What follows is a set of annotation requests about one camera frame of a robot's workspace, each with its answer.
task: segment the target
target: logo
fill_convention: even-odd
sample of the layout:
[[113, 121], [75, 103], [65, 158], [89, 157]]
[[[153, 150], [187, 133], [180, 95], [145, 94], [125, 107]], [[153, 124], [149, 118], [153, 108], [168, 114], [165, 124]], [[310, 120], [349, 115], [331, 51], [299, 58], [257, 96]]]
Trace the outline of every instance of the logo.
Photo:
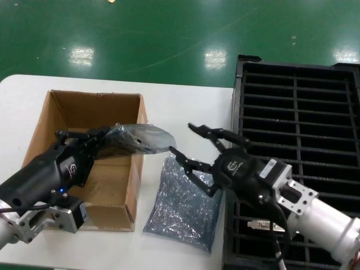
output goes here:
[[227, 164], [227, 169], [232, 172], [231, 175], [234, 176], [237, 170], [242, 166], [243, 162], [239, 163], [237, 161], [231, 161]]
[[74, 174], [77, 172], [77, 166], [75, 164], [71, 164], [70, 167], [66, 166], [67, 171], [69, 172], [70, 179], [74, 176]]

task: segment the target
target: cardboard box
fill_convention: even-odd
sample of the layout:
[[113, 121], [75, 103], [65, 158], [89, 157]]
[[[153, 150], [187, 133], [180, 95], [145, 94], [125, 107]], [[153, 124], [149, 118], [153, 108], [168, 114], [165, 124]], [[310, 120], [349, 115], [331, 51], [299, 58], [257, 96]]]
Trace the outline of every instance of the cardboard box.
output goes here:
[[[23, 166], [56, 141], [55, 131], [87, 131], [116, 123], [147, 123], [140, 94], [47, 93]], [[142, 155], [96, 160], [83, 188], [69, 194], [85, 202], [89, 220], [82, 230], [134, 231]]]

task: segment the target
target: white table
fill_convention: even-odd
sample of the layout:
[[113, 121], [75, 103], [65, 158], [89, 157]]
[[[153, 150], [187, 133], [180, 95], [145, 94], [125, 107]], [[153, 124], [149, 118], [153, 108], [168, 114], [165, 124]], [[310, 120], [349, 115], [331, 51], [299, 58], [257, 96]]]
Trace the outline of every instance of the white table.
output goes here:
[[[175, 136], [178, 148], [186, 155], [208, 163], [218, 155], [215, 147], [192, 133], [187, 123], [230, 128], [232, 89], [229, 88], [13, 75], [0, 83], [0, 183], [20, 169], [46, 92], [52, 89], [141, 93], [149, 123]], [[223, 208], [211, 255], [142, 232], [155, 202], [165, 156], [145, 157], [135, 232], [43, 231], [29, 245], [8, 244], [0, 251], [0, 263], [70, 269], [219, 270]]]

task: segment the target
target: plastic bag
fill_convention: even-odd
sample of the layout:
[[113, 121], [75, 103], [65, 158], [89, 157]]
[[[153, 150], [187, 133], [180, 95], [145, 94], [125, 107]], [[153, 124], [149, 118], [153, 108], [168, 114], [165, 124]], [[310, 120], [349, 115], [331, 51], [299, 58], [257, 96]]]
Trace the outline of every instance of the plastic bag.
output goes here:
[[149, 124], [116, 124], [105, 136], [97, 159], [131, 154], [158, 154], [176, 147], [167, 131]]
[[[211, 174], [194, 173], [207, 185]], [[219, 216], [221, 190], [208, 197], [192, 183], [174, 155], [165, 159], [154, 209], [143, 229], [211, 252]]]

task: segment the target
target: black plastic tray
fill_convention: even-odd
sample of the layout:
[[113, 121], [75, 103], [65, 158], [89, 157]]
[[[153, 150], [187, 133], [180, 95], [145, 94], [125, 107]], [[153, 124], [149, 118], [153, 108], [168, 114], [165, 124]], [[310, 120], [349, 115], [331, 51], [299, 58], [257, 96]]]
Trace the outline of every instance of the black plastic tray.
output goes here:
[[[351, 217], [360, 217], [359, 66], [266, 63], [238, 57], [232, 130], [253, 142], [250, 154], [293, 166], [294, 179]], [[262, 219], [230, 194], [223, 269], [266, 269], [275, 259]], [[282, 244], [282, 233], [278, 233]], [[338, 269], [330, 253], [301, 235], [285, 258], [288, 269]]]

